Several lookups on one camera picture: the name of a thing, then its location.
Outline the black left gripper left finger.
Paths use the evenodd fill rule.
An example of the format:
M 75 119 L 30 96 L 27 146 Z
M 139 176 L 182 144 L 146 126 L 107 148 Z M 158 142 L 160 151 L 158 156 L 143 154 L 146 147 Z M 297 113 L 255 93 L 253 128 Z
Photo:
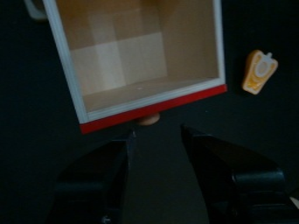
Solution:
M 122 224 L 136 133 L 127 132 L 60 173 L 46 224 Z

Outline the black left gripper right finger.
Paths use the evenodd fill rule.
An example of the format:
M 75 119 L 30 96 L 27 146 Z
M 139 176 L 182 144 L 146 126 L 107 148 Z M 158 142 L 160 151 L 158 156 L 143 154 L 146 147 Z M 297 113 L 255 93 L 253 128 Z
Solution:
M 285 173 L 271 159 L 186 125 L 182 142 L 210 224 L 299 224 Z

